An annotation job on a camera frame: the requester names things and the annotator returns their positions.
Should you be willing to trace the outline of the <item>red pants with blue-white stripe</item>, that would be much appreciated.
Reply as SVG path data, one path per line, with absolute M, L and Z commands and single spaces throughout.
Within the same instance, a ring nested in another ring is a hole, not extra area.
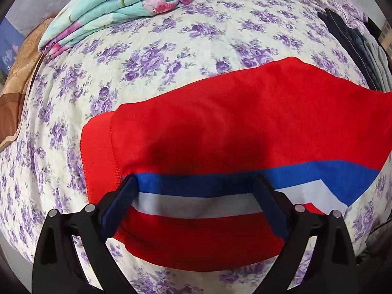
M 101 113 L 80 150 L 91 203 L 131 178 L 104 238 L 158 266 L 231 270 L 284 244 L 259 175 L 318 214 L 370 187 L 391 152 L 391 94 L 289 57 Z

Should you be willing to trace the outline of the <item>brown wooden headboard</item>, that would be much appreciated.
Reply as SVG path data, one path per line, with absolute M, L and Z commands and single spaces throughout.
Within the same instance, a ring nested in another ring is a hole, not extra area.
M 43 61 L 38 43 L 52 20 L 45 19 L 26 37 L 5 81 L 1 92 L 1 150 L 14 142 L 20 132 L 31 84 Z

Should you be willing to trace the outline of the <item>grey folded garment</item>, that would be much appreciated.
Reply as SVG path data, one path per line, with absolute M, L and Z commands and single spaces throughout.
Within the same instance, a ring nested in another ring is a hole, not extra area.
M 363 35 L 363 38 L 364 46 L 370 56 L 381 90 L 385 93 L 391 92 L 391 72 L 384 49 L 377 43 L 372 35 L 366 33 Z

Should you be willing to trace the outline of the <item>dark folded pants stack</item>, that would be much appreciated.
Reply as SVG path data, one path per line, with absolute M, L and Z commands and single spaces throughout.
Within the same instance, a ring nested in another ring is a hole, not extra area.
M 330 9 L 326 9 L 323 13 L 318 12 L 318 17 L 326 24 L 328 31 L 339 41 L 349 56 L 351 56 L 366 79 L 369 89 L 382 91 L 375 65 L 369 52 L 366 50 L 364 38 L 359 30 L 348 27 L 343 19 Z

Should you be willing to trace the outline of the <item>purple floral bed sheet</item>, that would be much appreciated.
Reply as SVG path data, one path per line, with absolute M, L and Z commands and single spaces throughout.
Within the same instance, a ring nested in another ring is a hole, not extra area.
M 21 132 L 1 153 L 1 247 L 23 284 L 32 281 L 47 212 L 87 202 L 80 133 L 93 116 L 202 77 L 294 55 L 364 83 L 317 13 L 332 8 L 363 30 L 350 0 L 195 0 L 167 15 L 89 36 L 38 70 Z

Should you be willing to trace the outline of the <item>folded teal pink floral quilt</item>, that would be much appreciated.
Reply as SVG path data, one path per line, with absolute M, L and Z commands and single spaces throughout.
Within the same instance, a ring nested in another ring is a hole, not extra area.
M 71 0 L 49 24 L 38 49 L 53 59 L 92 33 L 166 13 L 190 2 L 192 0 Z

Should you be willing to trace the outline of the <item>blue wall poster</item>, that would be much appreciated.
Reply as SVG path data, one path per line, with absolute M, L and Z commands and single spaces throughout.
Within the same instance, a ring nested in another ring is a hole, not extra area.
M 8 74 L 12 68 L 24 39 L 24 36 L 6 18 L 2 20 L 0 26 L 0 65 L 5 74 Z

